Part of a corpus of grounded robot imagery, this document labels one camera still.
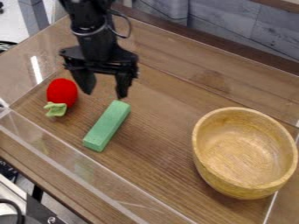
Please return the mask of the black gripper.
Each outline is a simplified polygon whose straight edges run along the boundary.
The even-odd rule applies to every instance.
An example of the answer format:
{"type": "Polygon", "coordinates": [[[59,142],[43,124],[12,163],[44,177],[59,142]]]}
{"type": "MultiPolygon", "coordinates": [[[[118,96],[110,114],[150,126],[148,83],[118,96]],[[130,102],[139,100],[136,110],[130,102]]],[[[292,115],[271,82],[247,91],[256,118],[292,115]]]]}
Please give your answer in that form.
{"type": "Polygon", "coordinates": [[[138,55],[118,44],[110,28],[74,31],[79,44],[60,50],[66,68],[84,94],[91,95],[98,80],[94,73],[116,76],[116,97],[127,98],[132,79],[138,76],[138,55]]]}

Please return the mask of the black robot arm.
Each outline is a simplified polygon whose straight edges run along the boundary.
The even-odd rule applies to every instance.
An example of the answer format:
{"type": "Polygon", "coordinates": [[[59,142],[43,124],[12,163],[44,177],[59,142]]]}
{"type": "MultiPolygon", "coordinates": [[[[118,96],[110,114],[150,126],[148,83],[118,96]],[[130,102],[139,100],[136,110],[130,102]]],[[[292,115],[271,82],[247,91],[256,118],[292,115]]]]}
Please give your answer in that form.
{"type": "Polygon", "coordinates": [[[64,68],[70,70],[80,90],[91,95],[98,83],[95,74],[114,75],[116,97],[127,98],[138,78],[139,57],[126,50],[118,39],[128,39],[131,21],[112,9],[115,0],[59,0],[70,15],[70,30],[79,44],[60,49],[64,68]]]}

